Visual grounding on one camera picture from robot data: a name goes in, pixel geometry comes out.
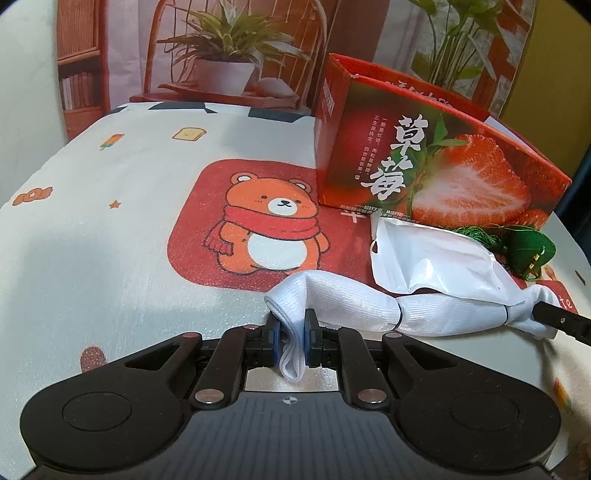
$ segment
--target red square pattern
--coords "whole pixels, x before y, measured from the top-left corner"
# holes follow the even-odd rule
[[[219,160],[199,175],[168,240],[186,280],[268,291],[286,276],[327,270],[375,286],[369,218],[318,204],[316,171]]]

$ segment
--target red scarf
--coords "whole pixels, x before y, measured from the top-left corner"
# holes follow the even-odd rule
[[[316,218],[287,218],[254,212],[242,207],[227,205],[223,219],[209,232],[203,245],[223,255],[233,254],[233,244],[220,236],[224,223],[234,223],[249,232],[277,240],[306,240],[320,233]]]

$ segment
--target cartoon bear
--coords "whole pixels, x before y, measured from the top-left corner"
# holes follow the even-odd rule
[[[301,180],[232,176],[224,215],[204,245],[234,274],[258,270],[292,274],[319,267],[329,241],[320,231],[310,186]]]

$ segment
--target yellow wall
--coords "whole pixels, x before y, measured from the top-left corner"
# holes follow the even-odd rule
[[[501,119],[573,175],[591,141],[591,25],[565,0],[538,0]]]

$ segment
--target red box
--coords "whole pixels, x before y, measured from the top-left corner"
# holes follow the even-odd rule
[[[541,228],[570,179],[485,121],[460,95],[331,54],[314,132],[319,201],[444,228]]]

